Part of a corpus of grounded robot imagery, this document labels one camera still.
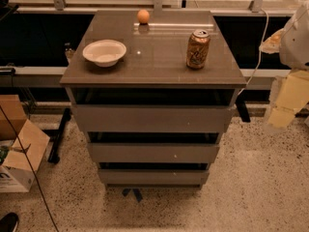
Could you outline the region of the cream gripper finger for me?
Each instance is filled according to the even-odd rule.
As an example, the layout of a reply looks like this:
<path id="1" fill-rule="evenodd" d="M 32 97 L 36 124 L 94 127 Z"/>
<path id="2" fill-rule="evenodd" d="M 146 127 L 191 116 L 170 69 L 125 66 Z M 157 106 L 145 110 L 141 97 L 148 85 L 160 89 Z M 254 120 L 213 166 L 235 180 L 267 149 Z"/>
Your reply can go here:
<path id="1" fill-rule="evenodd" d="M 263 53 L 273 54 L 279 52 L 279 46 L 281 44 L 281 36 L 284 32 L 284 29 L 279 29 L 268 37 L 264 42 L 261 43 L 259 49 Z"/>
<path id="2" fill-rule="evenodd" d="M 285 129 L 295 115 L 309 102 L 309 72 L 291 71 L 273 81 L 267 109 L 267 124 Z"/>

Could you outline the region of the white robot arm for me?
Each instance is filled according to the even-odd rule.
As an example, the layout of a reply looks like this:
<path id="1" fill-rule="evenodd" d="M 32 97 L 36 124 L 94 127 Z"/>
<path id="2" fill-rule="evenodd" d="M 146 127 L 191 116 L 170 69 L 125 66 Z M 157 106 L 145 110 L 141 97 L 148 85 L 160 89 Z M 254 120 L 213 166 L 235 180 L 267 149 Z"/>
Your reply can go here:
<path id="1" fill-rule="evenodd" d="M 273 82 L 267 123 L 284 129 L 309 102 L 309 1 L 306 0 L 285 26 L 260 46 L 263 53 L 278 53 L 291 71 Z"/>

